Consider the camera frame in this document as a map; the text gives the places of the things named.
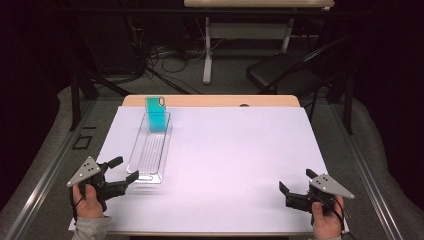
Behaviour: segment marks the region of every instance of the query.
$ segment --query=sleeve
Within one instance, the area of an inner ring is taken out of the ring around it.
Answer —
[[[101,240],[105,239],[111,218],[85,219],[79,218],[72,240]]]

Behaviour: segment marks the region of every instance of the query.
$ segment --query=white paper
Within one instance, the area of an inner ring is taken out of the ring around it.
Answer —
[[[303,108],[168,108],[173,132],[161,184],[131,184],[106,202],[111,232],[311,233],[311,214],[285,206],[282,181],[306,194],[306,168],[326,173]],[[123,156],[127,173],[143,107],[120,107],[97,162]]]

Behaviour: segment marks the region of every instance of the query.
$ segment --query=hand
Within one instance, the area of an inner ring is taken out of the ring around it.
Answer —
[[[96,189],[93,186],[85,185],[85,199],[82,198],[78,185],[72,186],[72,191],[74,203],[78,204],[76,206],[78,217],[87,219],[104,217],[102,205],[97,201]]]
[[[341,196],[335,196],[336,202],[334,204],[334,210],[342,216],[342,209],[344,206],[343,198]],[[314,216],[314,237],[317,239],[328,239],[336,238],[340,236],[342,232],[342,226],[339,218],[334,212],[328,212],[324,215],[322,205],[320,202],[314,202],[312,204],[312,215]]]

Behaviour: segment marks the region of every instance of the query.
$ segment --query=clear plastic tray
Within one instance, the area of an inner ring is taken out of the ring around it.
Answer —
[[[171,114],[165,113],[166,130],[150,132],[146,114],[140,125],[140,130],[134,144],[127,172],[139,171],[137,183],[161,183],[165,171],[166,157],[171,140]]]

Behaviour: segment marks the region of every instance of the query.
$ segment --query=black curtain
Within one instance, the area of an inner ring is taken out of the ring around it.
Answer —
[[[419,1],[403,1],[379,16],[354,92],[380,132],[389,172],[424,210],[423,10]]]
[[[37,3],[3,1],[0,18],[3,209],[54,123],[57,93],[69,85],[69,70]]]

